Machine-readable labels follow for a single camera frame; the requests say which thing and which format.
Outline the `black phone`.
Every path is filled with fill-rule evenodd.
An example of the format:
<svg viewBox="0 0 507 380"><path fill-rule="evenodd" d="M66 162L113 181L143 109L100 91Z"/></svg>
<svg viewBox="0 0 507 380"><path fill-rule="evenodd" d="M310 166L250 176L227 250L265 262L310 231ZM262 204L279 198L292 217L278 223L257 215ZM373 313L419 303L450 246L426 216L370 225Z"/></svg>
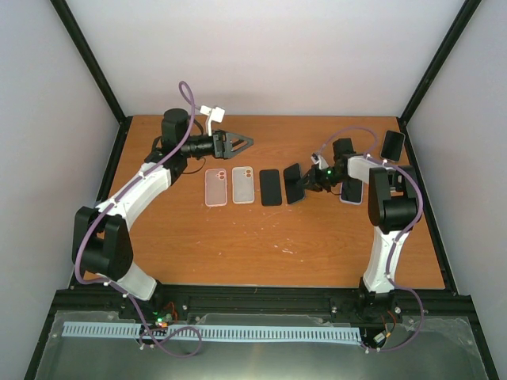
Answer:
<svg viewBox="0 0 507 380"><path fill-rule="evenodd" d="M263 169L259 172L261 204L265 207L282 204L280 172L277 169Z"/></svg>

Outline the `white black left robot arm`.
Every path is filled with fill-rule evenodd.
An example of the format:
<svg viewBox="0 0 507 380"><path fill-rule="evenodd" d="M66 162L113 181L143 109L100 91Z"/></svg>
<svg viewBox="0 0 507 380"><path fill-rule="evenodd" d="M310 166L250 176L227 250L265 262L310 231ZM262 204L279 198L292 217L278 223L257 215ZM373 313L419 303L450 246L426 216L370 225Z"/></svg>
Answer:
<svg viewBox="0 0 507 380"><path fill-rule="evenodd" d="M192 135L195 113L167 110L161 134L138 173L112 197L93 208L81 207L74 217L76 280L85 284L85 273L96 275L97 282L137 298L138 311L150 319L163 313L165 299L155 292L157 280L135 263L130 229L150 203L174 185L190 158L227 160L254 144L250 137L213 129L214 123L223 120L223 109L203 106L198 112L206 117L205 124L198 135Z"/></svg>

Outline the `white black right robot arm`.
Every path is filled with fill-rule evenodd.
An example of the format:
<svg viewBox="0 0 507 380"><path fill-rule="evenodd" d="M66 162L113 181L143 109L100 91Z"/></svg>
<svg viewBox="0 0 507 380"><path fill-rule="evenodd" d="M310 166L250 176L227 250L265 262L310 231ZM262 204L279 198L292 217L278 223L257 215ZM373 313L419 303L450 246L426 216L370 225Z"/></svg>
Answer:
<svg viewBox="0 0 507 380"><path fill-rule="evenodd" d="M321 152L311 155L312 166L299 181L306 190L330 192L346 180L368 186L368 217L374 227L372 252L360 287L369 294L393 291L402 247L422 217L424 201L411 165L395 165L370 153L358 154L351 139L334 142L334 163Z"/></svg>

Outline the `cream white phone case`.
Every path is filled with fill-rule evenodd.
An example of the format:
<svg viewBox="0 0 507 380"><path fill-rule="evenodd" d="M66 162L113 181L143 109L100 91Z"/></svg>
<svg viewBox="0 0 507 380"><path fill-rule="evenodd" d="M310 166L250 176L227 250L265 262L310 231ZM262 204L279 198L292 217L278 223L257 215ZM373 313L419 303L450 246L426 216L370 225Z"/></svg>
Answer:
<svg viewBox="0 0 507 380"><path fill-rule="evenodd" d="M251 166L234 167L231 173L233 203L253 203L255 199L253 168Z"/></svg>

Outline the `dark green phone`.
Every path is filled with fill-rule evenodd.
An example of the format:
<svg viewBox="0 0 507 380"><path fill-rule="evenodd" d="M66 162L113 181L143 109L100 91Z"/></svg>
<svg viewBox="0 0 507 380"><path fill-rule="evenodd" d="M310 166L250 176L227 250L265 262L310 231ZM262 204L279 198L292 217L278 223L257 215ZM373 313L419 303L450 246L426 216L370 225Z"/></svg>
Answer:
<svg viewBox="0 0 507 380"><path fill-rule="evenodd" d="M284 187L288 204L297 203L305 198L305 190L301 181L301 168L299 163L290 165L283 171Z"/></svg>

